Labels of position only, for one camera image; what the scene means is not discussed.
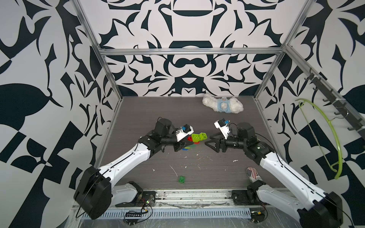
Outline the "lime long lego brick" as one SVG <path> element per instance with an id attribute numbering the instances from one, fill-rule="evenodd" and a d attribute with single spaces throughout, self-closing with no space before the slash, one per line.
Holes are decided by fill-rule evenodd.
<path id="1" fill-rule="evenodd" d="M 194 143 L 202 141 L 202 137 L 200 134 L 192 134 L 191 137 Z"/>

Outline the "dark green small square brick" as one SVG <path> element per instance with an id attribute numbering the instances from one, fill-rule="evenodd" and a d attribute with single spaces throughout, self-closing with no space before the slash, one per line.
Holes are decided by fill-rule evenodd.
<path id="1" fill-rule="evenodd" d="M 178 182 L 179 183 L 185 183 L 185 177 L 184 176 L 179 176 Z"/>

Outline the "red lego brick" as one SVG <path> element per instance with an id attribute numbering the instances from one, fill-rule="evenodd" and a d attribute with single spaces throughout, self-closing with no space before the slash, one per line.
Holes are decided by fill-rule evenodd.
<path id="1" fill-rule="evenodd" d="M 193 142 L 194 144 L 199 144 L 200 142 L 197 140 L 194 140 L 191 136 L 188 137 L 188 141 Z"/>

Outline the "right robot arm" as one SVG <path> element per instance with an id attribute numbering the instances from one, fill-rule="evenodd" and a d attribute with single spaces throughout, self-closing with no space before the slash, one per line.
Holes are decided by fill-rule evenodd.
<path id="1" fill-rule="evenodd" d="M 249 123 L 239 123 L 237 133 L 230 129 L 230 121 L 214 123 L 219 133 L 210 136 L 205 145 L 214 151 L 243 150 L 257 165 L 270 172 L 292 194 L 279 192 L 262 180 L 256 180 L 247 190 L 253 197 L 270 204 L 298 221 L 303 228 L 339 228 L 344 222 L 342 199 L 334 192 L 326 193 L 290 167 L 267 143 L 257 138 Z"/>

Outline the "lime square lego brick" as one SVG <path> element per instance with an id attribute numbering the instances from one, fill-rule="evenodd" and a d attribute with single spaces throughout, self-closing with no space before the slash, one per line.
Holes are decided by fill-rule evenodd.
<path id="1" fill-rule="evenodd" d="M 208 138 L 206 133 L 200 133 L 199 136 L 201 141 L 206 140 Z"/>

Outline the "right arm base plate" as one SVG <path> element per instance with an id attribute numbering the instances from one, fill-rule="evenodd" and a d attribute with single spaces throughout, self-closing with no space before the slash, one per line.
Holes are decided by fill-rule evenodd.
<path id="1" fill-rule="evenodd" d="M 248 190 L 232 190 L 231 196 L 234 205 L 242 206 L 259 206 L 259 205 L 268 205 L 266 202 L 263 202 L 258 197 L 258 190 L 248 189 Z"/>

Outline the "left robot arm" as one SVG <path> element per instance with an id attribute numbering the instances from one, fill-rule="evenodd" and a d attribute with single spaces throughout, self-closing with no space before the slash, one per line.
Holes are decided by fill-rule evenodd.
<path id="1" fill-rule="evenodd" d="M 99 218 L 110 206 L 137 202 L 138 194 L 143 191 L 139 185 L 133 181 L 122 186 L 117 186 L 117 183 L 166 146 L 172 146 L 177 152 L 192 145 L 188 137 L 193 133 L 193 127 L 188 124 L 175 128 L 170 120 L 159 118 L 155 128 L 140 137 L 128 152 L 104 166 L 86 169 L 76 188 L 74 200 L 91 219 Z"/>

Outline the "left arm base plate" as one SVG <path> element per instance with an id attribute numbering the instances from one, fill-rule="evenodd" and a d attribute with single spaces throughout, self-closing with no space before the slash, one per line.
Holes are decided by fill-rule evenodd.
<path id="1" fill-rule="evenodd" d="M 156 202 L 156 191 L 144 191 L 138 192 L 135 199 L 131 202 L 124 202 L 115 205 L 117 208 L 121 207 L 142 207 L 144 203 L 148 203 L 150 206 L 154 206 Z"/>

